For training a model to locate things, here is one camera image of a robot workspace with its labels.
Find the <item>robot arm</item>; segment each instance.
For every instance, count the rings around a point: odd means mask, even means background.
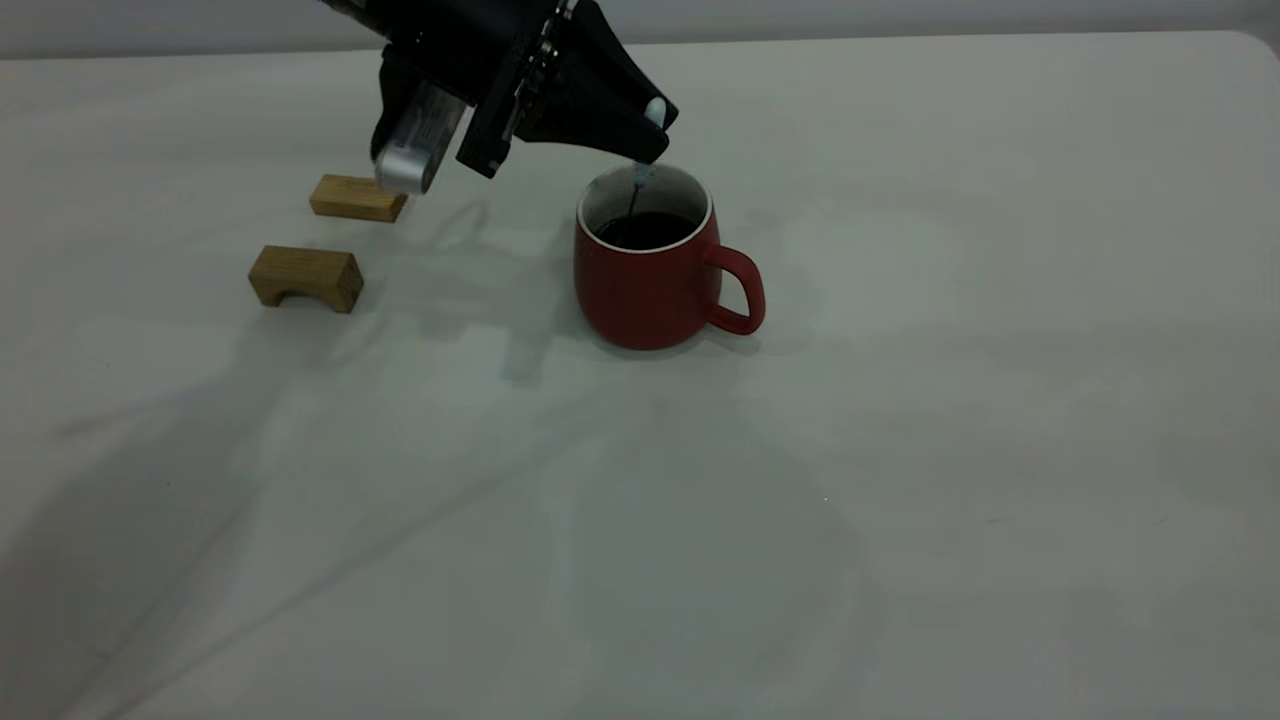
[[[594,147],[652,164],[678,110],[640,72],[594,0],[324,0],[390,41],[378,181],[424,193],[467,106],[458,160],[494,177],[512,136]],[[663,127],[645,119],[667,101]]]

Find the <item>white tablecloth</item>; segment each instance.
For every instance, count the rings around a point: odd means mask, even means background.
[[[755,338],[591,336],[594,151],[314,217],[375,53],[0,63],[0,717],[1280,712],[1271,53],[635,55]]]

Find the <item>silver metal bracket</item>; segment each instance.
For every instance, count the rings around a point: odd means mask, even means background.
[[[425,195],[440,170],[466,110],[465,101],[424,81],[413,102],[396,123],[390,140],[378,154],[374,163],[378,187]]]

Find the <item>coffee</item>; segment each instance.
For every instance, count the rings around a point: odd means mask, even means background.
[[[618,218],[596,231],[600,240],[620,250],[659,250],[685,240],[698,231],[698,223],[667,213],[640,213]]]

